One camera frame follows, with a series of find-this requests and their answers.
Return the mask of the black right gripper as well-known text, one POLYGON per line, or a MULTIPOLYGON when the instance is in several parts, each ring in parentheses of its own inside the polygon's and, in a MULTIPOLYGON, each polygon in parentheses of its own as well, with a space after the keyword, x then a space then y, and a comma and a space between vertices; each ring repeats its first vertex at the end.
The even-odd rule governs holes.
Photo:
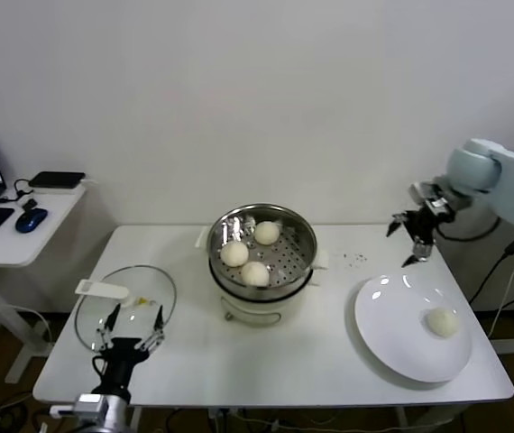
POLYGON ((402 267, 426 262, 432 252, 434 231, 442 223, 453 222, 455 215, 456 213, 450 207, 443 207, 437 213, 429 207, 421 207, 419 210, 407 210, 394 214, 388 225, 386 236, 391 236, 400 227, 405 226, 414 241, 412 253, 402 267))

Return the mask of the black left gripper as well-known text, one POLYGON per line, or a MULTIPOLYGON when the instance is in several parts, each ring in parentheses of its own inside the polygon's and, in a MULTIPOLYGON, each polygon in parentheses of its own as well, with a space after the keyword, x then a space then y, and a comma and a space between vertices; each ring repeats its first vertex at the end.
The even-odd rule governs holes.
POLYGON ((96 330, 95 351, 92 366, 99 378, 93 393, 129 393, 133 369, 150 357, 165 339, 163 306, 160 305, 153 321, 152 332, 141 340, 132 337, 114 337, 112 332, 121 305, 117 303, 104 323, 96 330))

